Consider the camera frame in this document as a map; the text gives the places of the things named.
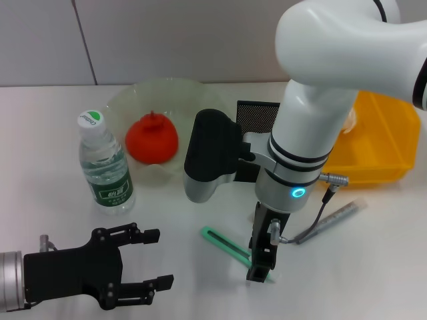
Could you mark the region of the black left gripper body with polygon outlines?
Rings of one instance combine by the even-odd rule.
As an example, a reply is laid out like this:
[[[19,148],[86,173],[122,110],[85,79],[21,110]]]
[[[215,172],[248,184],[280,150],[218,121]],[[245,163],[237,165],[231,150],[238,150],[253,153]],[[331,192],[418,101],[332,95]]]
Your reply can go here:
[[[123,264],[107,229],[95,229],[84,246],[26,254],[25,298],[28,303],[89,295],[104,310],[117,304]]]

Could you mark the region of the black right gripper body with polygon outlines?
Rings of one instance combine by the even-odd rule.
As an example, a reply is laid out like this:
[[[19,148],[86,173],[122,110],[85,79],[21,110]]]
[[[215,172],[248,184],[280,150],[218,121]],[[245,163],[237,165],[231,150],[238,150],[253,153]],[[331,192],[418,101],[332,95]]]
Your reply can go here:
[[[270,243],[270,225],[272,220],[278,220],[281,235],[289,217],[289,213],[280,213],[268,209],[260,202],[257,202],[252,225],[252,236],[249,244],[249,248],[252,252],[252,265],[254,267],[275,267],[277,246]]]

